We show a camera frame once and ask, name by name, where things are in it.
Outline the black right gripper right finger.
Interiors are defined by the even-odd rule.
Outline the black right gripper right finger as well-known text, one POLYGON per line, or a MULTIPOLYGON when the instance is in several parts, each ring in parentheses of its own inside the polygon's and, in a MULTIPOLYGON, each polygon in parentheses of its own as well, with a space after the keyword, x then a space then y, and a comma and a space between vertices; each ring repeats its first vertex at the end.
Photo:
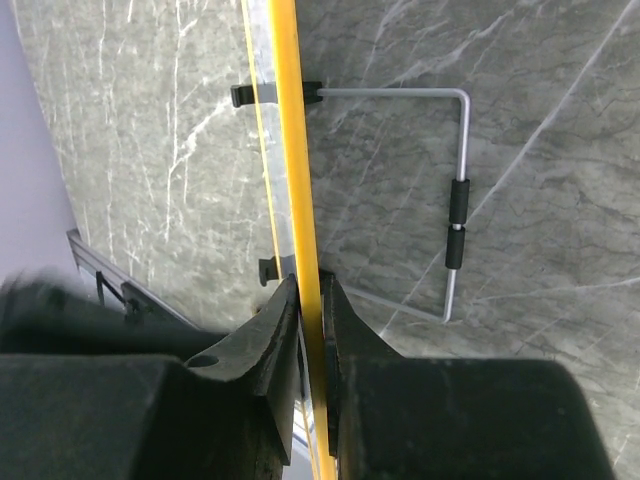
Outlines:
POLYGON ((611 479, 581 388, 538 359, 409 358, 320 276, 329 450, 342 479, 611 479))

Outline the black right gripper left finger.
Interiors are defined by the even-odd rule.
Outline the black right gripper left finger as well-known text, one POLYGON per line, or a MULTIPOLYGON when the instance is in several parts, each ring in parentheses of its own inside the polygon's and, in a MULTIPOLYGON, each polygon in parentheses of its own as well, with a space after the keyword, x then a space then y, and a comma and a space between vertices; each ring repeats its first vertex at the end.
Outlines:
POLYGON ((299 298, 221 335, 45 281, 1 289, 5 479, 278 479, 291 457, 299 298))

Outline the yellow-framed whiteboard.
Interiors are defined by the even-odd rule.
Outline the yellow-framed whiteboard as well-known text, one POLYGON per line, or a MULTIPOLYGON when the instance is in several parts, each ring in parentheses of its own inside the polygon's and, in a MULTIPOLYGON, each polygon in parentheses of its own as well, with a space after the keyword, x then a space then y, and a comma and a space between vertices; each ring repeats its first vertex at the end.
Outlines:
POLYGON ((296 283, 302 328, 301 414, 318 479, 469 479, 464 449, 408 417, 423 373, 450 373, 388 348, 320 270, 305 122, 307 105, 338 95, 301 74, 295 5, 242 5, 251 82, 232 91, 256 111, 278 274, 296 283))

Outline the aluminium mounting rail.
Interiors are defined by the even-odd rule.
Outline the aluminium mounting rail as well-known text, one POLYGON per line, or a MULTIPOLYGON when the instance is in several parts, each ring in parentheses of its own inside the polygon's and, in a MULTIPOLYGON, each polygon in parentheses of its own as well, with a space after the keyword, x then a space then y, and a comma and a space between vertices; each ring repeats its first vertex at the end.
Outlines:
POLYGON ((76 265, 86 278, 92 279, 102 305, 118 305, 134 321, 156 318, 198 329, 184 315, 86 244, 78 230, 68 231, 67 238, 76 265))

